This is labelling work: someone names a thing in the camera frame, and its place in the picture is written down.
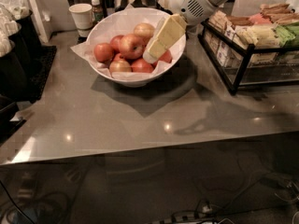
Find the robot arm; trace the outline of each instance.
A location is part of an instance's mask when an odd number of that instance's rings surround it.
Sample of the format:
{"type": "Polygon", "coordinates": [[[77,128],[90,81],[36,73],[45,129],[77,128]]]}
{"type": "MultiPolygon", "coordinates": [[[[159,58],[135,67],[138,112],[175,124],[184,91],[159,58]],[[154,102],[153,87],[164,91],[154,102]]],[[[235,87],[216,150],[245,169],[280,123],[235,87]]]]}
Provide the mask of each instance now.
{"type": "Polygon", "coordinates": [[[159,4],[170,10],[176,16],[174,22],[172,18],[164,21],[164,24],[159,24],[154,37],[151,39],[147,45],[147,49],[144,53],[143,58],[149,62],[153,63],[158,60],[158,58],[169,49],[176,41],[178,41],[178,36],[176,39],[169,39],[169,22],[172,22],[173,27],[172,33],[184,35],[181,30],[186,31],[186,27],[194,26],[204,21],[210,17],[219,5],[223,4],[228,0],[160,0],[159,4]]]}

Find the countertop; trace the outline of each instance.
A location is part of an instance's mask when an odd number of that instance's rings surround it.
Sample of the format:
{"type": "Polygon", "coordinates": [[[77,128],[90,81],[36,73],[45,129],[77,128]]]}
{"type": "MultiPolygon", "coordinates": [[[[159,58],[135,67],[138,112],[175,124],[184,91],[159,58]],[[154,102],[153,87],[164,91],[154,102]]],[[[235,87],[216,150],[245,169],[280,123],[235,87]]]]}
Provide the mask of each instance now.
{"type": "Polygon", "coordinates": [[[47,161],[299,130],[299,86],[225,88],[196,37],[179,63],[142,88],[96,74],[71,47],[77,31],[55,35],[57,47],[42,98],[19,103],[26,122],[0,146],[0,163],[47,161]]]}

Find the black cable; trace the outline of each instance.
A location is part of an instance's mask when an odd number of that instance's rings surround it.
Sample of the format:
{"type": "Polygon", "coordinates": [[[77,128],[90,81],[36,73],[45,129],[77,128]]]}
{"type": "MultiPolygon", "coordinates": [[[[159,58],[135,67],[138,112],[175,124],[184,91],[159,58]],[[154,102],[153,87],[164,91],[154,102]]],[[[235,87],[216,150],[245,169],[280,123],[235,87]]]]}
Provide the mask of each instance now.
{"type": "Polygon", "coordinates": [[[13,201],[13,199],[11,198],[10,194],[8,193],[6,187],[4,186],[4,184],[2,183],[2,181],[0,180],[0,185],[2,186],[3,190],[5,191],[5,193],[7,194],[8,198],[10,199],[10,201],[13,203],[13,205],[17,208],[17,210],[27,219],[29,220],[30,223],[34,223],[34,221],[29,218],[20,208],[19,206],[13,201]]]}

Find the bowl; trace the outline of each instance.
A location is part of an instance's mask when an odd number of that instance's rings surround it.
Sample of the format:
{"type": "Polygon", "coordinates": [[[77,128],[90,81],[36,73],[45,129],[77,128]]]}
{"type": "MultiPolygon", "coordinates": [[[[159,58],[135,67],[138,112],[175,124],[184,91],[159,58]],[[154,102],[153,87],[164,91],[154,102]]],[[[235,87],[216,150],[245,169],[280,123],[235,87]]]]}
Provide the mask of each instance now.
{"type": "Polygon", "coordinates": [[[108,80],[122,84],[126,87],[145,86],[174,66],[185,49],[186,35],[182,36],[180,40],[170,48],[170,52],[173,57],[172,62],[158,62],[158,65],[150,74],[117,72],[111,75],[108,70],[108,63],[99,63],[95,60],[93,48],[98,43],[109,42],[115,35],[126,35],[132,33],[134,27],[140,22],[148,22],[153,26],[156,26],[160,19],[167,18],[169,16],[170,15],[166,12],[149,7],[127,8],[109,15],[98,22],[87,37],[85,55],[88,63],[96,73],[108,80]]]}

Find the black organizer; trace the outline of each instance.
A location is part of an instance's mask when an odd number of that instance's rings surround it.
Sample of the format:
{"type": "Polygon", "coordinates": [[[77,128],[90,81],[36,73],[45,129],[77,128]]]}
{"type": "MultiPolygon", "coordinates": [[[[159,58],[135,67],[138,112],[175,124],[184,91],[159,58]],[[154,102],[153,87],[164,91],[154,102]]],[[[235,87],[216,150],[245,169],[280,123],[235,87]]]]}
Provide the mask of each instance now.
{"type": "Polygon", "coordinates": [[[287,52],[299,51],[299,46],[256,49],[253,44],[249,44],[246,49],[243,49],[222,32],[210,25],[208,21],[203,21],[202,25],[204,29],[203,32],[198,35],[198,39],[232,95],[235,95],[239,88],[299,84],[299,59],[296,62],[288,61],[287,63],[278,59],[270,63],[257,63],[254,65],[250,62],[254,54],[276,53],[276,57],[278,58],[279,56],[281,57],[287,54],[287,52]],[[206,31],[212,33],[242,57],[237,67],[224,67],[221,65],[215,51],[205,40],[206,31]]]}

